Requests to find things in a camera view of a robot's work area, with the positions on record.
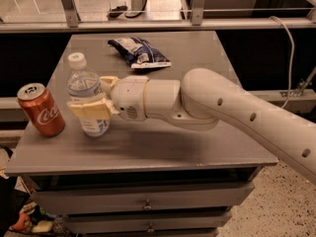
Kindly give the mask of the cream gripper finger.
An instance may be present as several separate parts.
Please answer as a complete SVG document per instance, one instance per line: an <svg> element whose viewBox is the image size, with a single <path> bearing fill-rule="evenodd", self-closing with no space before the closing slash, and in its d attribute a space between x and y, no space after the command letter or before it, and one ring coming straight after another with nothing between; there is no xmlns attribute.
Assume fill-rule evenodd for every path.
<svg viewBox="0 0 316 237"><path fill-rule="evenodd" d="M100 81L103 92L109 97L116 82L119 81L119 78L117 78L117 76L101 76Z"/></svg>
<svg viewBox="0 0 316 237"><path fill-rule="evenodd" d="M105 98L92 102L69 101L67 107L74 116L83 119L110 119L119 114L113 102Z"/></svg>

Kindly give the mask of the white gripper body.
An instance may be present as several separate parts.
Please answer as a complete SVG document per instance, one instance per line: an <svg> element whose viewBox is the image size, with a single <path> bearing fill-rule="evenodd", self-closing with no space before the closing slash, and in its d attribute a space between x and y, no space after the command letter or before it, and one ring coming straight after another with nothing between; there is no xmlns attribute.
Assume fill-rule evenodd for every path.
<svg viewBox="0 0 316 237"><path fill-rule="evenodd" d="M146 120L144 92L147 76L127 76L116 82L111 97L119 116L128 121Z"/></svg>

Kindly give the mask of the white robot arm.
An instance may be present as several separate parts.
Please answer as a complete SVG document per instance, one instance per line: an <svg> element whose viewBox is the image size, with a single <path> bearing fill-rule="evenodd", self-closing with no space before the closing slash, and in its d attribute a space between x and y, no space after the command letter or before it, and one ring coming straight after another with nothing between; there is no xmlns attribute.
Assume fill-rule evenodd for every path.
<svg viewBox="0 0 316 237"><path fill-rule="evenodd" d="M104 76L101 81L103 94L67 103L76 117L161 119L191 130L211 129L221 119L316 184L316 124L254 96L212 70L196 68L182 80Z"/></svg>

